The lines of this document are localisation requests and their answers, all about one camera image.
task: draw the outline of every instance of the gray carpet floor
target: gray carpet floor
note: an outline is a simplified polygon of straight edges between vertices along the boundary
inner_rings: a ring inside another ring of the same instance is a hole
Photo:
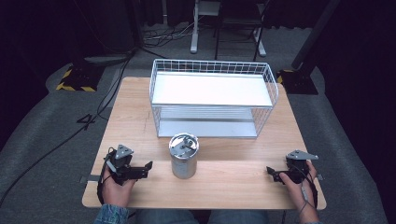
[[[309,29],[265,30],[262,41],[267,56],[259,57],[258,62],[269,63],[273,73],[290,69],[309,34]],[[149,50],[170,59],[213,60],[215,39],[212,35],[212,29],[200,32],[196,54],[190,54],[189,35]],[[253,57],[252,52],[253,46],[235,49],[224,44],[219,60],[248,62]],[[139,50],[123,75],[149,77],[156,58],[158,56]],[[83,125],[77,123],[78,119],[87,114],[95,115],[98,108],[102,108],[101,101],[109,100],[106,96],[112,92],[110,87],[121,65],[106,68],[97,92],[56,91],[69,65],[59,68],[48,78],[49,94],[26,115],[1,151],[0,195],[3,196],[12,182],[39,158],[71,139],[33,166],[12,188],[0,208],[0,223],[92,223],[99,211],[84,207],[81,198],[107,120],[97,118],[86,131],[75,136],[73,133]],[[388,223],[375,182],[348,141],[324,94],[320,71],[316,69],[311,77],[319,95],[288,97],[308,151],[319,155],[314,165],[325,177],[320,185],[327,207],[318,212],[320,219],[325,223]],[[110,113],[111,102],[102,117],[108,118]],[[269,214],[271,223],[281,222],[283,211],[269,211]],[[293,223],[296,216],[295,211],[288,211],[286,223]]]

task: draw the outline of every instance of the blue sleeve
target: blue sleeve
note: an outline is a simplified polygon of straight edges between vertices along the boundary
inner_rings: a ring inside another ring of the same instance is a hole
[[[129,210],[112,204],[103,204],[93,224],[124,224],[128,221]]]

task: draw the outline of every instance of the denim jeans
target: denim jeans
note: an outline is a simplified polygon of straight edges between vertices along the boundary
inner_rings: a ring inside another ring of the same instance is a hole
[[[138,209],[137,224],[199,224],[189,210]],[[268,224],[263,210],[212,210],[208,224]]]

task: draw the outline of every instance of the silver can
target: silver can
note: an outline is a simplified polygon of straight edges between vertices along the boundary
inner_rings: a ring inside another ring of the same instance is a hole
[[[187,179],[197,169],[198,138],[190,133],[178,133],[169,142],[172,172],[180,179]]]

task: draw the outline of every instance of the wooden table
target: wooden table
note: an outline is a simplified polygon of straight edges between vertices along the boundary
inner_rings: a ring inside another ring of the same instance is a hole
[[[287,170],[286,154],[294,149],[306,151],[287,95],[281,85],[278,87],[278,102],[257,139],[199,138],[196,174],[190,179],[178,179],[171,168],[170,138],[156,135],[149,78],[126,77],[91,174],[100,174],[110,147],[123,144],[134,150],[132,166],[153,161],[148,178],[134,185],[130,207],[293,209],[286,187],[274,182],[265,169],[270,166]],[[316,185],[318,209],[324,209],[326,201],[318,181]],[[85,206],[101,206],[96,187],[97,182],[88,182],[82,198]]]

